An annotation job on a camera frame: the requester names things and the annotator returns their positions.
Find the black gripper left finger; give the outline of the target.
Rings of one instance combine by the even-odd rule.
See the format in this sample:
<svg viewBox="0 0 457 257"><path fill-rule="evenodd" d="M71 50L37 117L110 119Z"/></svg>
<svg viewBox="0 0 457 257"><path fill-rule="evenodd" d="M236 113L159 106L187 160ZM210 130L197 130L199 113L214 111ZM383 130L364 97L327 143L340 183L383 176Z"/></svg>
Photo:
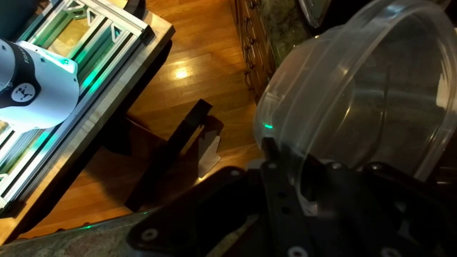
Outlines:
<svg viewBox="0 0 457 257"><path fill-rule="evenodd" d="M304 214L287 176L287 153L261 140L266 158L247 170L224 167L130 228L139 257L209 257L233 233L223 257L296 257L307 253Z"/></svg>

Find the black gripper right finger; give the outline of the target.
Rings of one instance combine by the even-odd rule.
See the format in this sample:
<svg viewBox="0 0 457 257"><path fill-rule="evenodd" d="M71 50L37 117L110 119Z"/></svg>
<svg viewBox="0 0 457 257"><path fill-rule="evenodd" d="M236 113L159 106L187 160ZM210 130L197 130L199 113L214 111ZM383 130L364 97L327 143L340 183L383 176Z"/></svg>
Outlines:
<svg viewBox="0 0 457 257"><path fill-rule="evenodd" d="M456 203L388 164L307 160L304 197L336 214L356 257L457 257Z"/></svg>

